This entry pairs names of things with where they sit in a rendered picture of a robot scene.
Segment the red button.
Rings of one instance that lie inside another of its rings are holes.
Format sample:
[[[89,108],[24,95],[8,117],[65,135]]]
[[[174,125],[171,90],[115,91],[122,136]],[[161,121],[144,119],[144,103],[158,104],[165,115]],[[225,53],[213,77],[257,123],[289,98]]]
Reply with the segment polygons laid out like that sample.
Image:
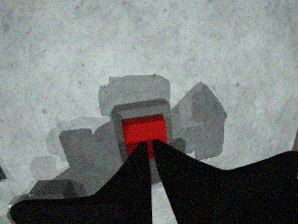
[[[152,139],[173,147],[170,104],[164,99],[114,105],[112,120],[121,163],[132,155],[140,141],[146,140],[149,160],[154,160]]]

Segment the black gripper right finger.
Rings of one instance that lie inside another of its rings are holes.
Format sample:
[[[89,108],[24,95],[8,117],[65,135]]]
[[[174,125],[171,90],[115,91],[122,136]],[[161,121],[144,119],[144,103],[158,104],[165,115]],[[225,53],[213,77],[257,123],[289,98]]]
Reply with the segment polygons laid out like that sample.
[[[231,205],[298,177],[298,151],[234,169],[194,160],[152,139],[154,161],[177,224],[223,224]]]

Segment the yellow button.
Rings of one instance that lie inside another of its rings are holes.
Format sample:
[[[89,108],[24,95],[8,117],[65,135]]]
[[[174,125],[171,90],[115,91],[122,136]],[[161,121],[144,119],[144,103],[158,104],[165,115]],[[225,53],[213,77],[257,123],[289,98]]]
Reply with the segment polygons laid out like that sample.
[[[71,180],[41,180],[33,185],[31,192],[28,193],[31,200],[53,200],[53,198],[76,198],[78,194]]]

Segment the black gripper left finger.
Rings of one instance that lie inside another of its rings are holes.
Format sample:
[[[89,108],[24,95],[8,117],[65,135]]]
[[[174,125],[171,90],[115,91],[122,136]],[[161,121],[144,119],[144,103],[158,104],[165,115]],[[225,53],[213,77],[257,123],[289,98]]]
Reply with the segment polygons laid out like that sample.
[[[35,198],[19,201],[9,210],[15,224],[153,224],[146,140],[93,196]]]

